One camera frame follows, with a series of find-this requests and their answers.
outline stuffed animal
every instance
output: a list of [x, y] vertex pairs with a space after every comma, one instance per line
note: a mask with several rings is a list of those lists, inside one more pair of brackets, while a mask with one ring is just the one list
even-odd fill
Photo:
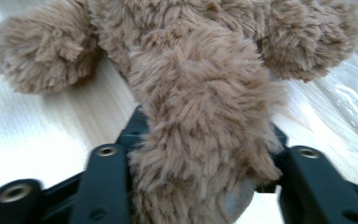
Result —
[[52, 0], [0, 23], [0, 75], [60, 91], [103, 49], [148, 117], [130, 154], [135, 222], [232, 223], [281, 175], [276, 79], [323, 77], [357, 44], [351, 0]]

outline plush leg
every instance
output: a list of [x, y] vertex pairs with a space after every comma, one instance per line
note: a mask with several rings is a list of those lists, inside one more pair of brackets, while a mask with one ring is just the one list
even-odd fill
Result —
[[59, 91], [88, 75], [98, 51], [86, 0], [52, 4], [0, 23], [0, 75], [24, 93]]
[[358, 44], [358, 3], [348, 0], [274, 0], [260, 41], [266, 66], [281, 78], [323, 77]]
[[182, 22], [132, 53], [129, 81], [149, 125], [131, 154], [140, 223], [232, 223], [256, 184], [279, 178], [267, 148], [279, 150], [269, 121], [282, 86], [255, 52], [228, 29]]

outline wooden surface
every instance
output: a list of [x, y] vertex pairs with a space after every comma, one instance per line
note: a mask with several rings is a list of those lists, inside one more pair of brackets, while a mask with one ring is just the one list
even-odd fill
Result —
[[[44, 2], [0, 0], [0, 20]], [[352, 58], [346, 65], [357, 62]], [[346, 179], [358, 184], [358, 130], [321, 88], [324, 81], [284, 84], [288, 106], [274, 122], [289, 136], [289, 145], [320, 149]], [[58, 93], [23, 95], [0, 78], [0, 186], [36, 178], [48, 188], [81, 172], [91, 149], [116, 141], [136, 105], [106, 57], [96, 76]], [[282, 223], [276, 195], [256, 194], [238, 223]]]

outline brown fur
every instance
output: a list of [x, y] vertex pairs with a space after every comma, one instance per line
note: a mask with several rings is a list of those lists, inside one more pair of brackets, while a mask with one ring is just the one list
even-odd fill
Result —
[[281, 174], [269, 121], [283, 89], [263, 63], [324, 76], [357, 45], [358, 4], [55, 0], [0, 23], [0, 74], [17, 91], [58, 91], [90, 73], [96, 41], [148, 117], [131, 154], [137, 222], [230, 223]]

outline teddy bear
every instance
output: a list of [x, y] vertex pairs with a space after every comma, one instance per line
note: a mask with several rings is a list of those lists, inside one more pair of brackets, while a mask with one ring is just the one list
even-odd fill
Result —
[[106, 52], [147, 116], [134, 222], [233, 223], [281, 176], [279, 80], [324, 77], [357, 44], [351, 0], [52, 0], [0, 22], [0, 75], [60, 91]]

